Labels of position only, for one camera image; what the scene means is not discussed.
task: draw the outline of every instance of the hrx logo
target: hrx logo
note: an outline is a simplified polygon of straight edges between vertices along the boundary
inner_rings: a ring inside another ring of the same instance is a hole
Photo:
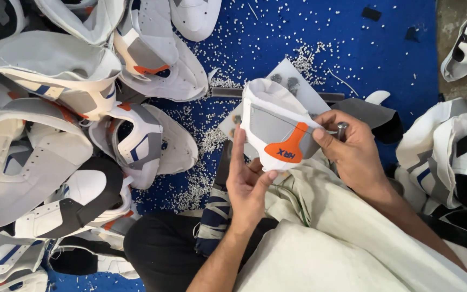
[[[277,155],[283,156],[285,158],[291,158],[291,159],[295,158],[295,154],[288,152],[286,150],[282,150],[281,148],[279,148]]]

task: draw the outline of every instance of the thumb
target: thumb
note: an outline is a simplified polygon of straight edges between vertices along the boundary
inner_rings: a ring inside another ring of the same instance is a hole
[[[273,180],[275,180],[278,175],[279,173],[276,172],[276,170],[271,170],[263,174],[261,177],[259,177],[257,183],[253,187],[252,194],[255,196],[264,196],[269,186],[273,183]]]
[[[317,128],[313,131],[313,139],[323,149],[328,150],[332,155],[336,155],[343,148],[344,144],[339,140],[335,139],[333,135],[329,134],[323,128]],[[336,157],[328,157],[330,160],[334,160]]]

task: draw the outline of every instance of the person's left hand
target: person's left hand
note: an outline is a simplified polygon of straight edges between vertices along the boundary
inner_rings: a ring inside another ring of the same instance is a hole
[[[264,217],[264,195],[278,173],[276,170],[264,173],[259,158],[246,165],[244,163],[246,134],[237,125],[233,137],[230,172],[226,180],[226,188],[234,210],[230,228],[240,232],[253,232]]]

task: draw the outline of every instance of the blue mat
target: blue mat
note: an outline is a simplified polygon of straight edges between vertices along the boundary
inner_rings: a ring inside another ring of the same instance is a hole
[[[323,70],[333,70],[335,65],[339,65],[335,74],[350,84],[360,98],[375,90],[389,91],[391,96],[382,105],[399,112],[405,129],[438,102],[435,1],[401,3],[374,0],[363,4],[351,0],[252,0],[249,3],[258,20],[247,1],[223,0],[216,25],[216,28],[221,26],[221,32],[214,32],[213,36],[198,44],[188,43],[199,53],[198,58],[207,72],[215,67],[226,70],[232,66],[235,71],[228,75],[241,84],[245,78],[265,77],[285,54],[290,57],[296,55],[293,49],[303,44],[295,39],[301,39],[315,48],[317,42],[332,44],[333,53],[330,52],[331,48],[326,47],[327,51],[315,55],[314,65],[323,63],[316,74],[327,77],[325,84],[315,86],[317,91],[344,92],[349,96],[351,90],[346,85],[337,84],[338,80],[323,73]],[[361,17],[365,5],[381,11],[381,19],[376,22]],[[418,29],[415,37],[419,42],[405,40],[409,27]],[[226,98],[185,103],[155,98],[150,101],[182,123],[198,144],[205,140],[204,131],[216,128],[239,102]],[[133,196],[139,202],[139,212],[203,207],[207,196],[201,196],[195,192],[195,188],[191,192],[196,196],[189,196],[187,179],[199,175],[202,177],[202,189],[210,186],[221,155],[221,144],[216,146],[215,150],[202,155],[200,169],[158,177],[150,189],[134,192]],[[396,162],[396,145],[379,144],[378,147],[385,167]],[[183,192],[187,192],[184,200],[179,196]],[[76,276],[56,276],[58,292],[144,291],[140,280],[128,281],[112,274],[80,276],[78,281]]]

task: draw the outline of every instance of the person's right hand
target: person's right hand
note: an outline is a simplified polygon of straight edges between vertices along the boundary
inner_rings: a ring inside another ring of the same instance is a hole
[[[345,142],[321,128],[313,132],[313,138],[322,147],[324,155],[336,164],[341,180],[349,188],[366,196],[388,183],[374,135],[366,123],[335,109],[317,116],[315,122],[329,131],[337,131],[339,122],[349,124],[345,131]]]

